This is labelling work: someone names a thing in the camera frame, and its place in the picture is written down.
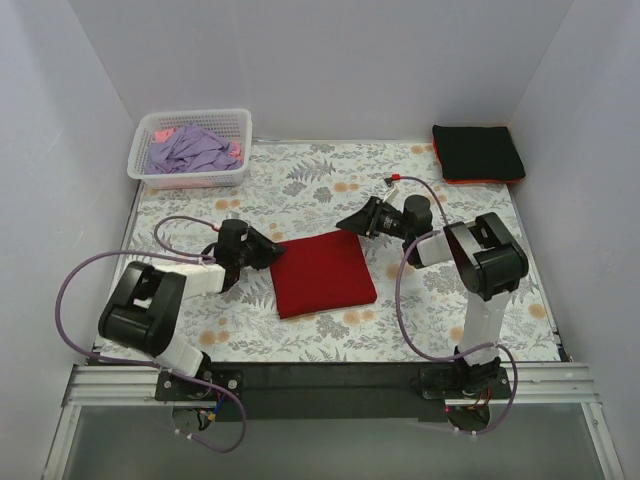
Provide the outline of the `red t shirt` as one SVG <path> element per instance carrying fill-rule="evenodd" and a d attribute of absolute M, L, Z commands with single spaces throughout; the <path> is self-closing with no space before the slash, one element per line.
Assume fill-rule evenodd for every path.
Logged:
<path fill-rule="evenodd" d="M 270 267 L 281 319 L 371 304 L 377 299 L 358 237 L 338 230 L 287 241 Z"/>

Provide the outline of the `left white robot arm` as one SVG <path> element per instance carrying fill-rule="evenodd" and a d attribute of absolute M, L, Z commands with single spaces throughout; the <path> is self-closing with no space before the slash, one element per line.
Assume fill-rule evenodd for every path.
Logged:
<path fill-rule="evenodd" d="M 205 369 L 208 355 L 177 332 L 182 301 L 225 293 L 238 282 L 243 269 L 268 268 L 286 252 L 284 246 L 239 219 L 223 221 L 217 233 L 217 241 L 187 263 L 130 262 L 98 323 L 101 337 L 179 373 L 178 387 L 193 400 L 211 392 L 213 377 Z"/>

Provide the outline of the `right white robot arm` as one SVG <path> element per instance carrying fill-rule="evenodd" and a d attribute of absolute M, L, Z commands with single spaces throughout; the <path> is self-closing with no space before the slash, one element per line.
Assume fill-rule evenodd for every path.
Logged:
<path fill-rule="evenodd" d="M 372 196 L 364 207 L 338 221 L 340 230 L 361 237 L 381 234 L 403 241 L 403 258 L 395 281 L 396 318 L 401 335 L 419 357 L 438 363 L 456 363 L 454 389 L 464 397 L 475 397 L 489 384 L 486 369 L 500 364 L 507 348 L 500 344 L 506 306 L 521 280 L 528 275 L 529 261 L 523 248 L 499 216 L 493 212 L 470 222 L 433 227 L 431 203 L 411 195 L 401 210 Z M 406 330 L 400 299 L 405 267 L 425 268 L 452 261 L 467 291 L 464 331 L 454 353 L 434 357 L 419 350 Z"/>

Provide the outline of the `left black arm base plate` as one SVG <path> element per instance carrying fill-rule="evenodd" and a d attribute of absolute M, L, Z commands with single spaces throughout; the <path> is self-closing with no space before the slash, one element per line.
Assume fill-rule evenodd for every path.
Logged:
<path fill-rule="evenodd" d="M 242 395 L 244 375 L 241 370 L 204 370 L 197 376 L 208 387 L 161 371 L 156 383 L 154 399 L 165 402 L 217 402 L 222 394 L 213 386 L 229 390 L 236 397 Z"/>

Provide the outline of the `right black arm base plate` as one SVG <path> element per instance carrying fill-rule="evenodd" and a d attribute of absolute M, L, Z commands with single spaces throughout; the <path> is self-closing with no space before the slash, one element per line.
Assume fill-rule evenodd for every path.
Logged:
<path fill-rule="evenodd" d="M 409 381 L 424 400 L 444 404 L 446 421 L 458 431 L 478 434 L 489 427 L 492 400 L 511 400 L 513 387 L 507 371 L 497 364 L 431 363 Z"/>

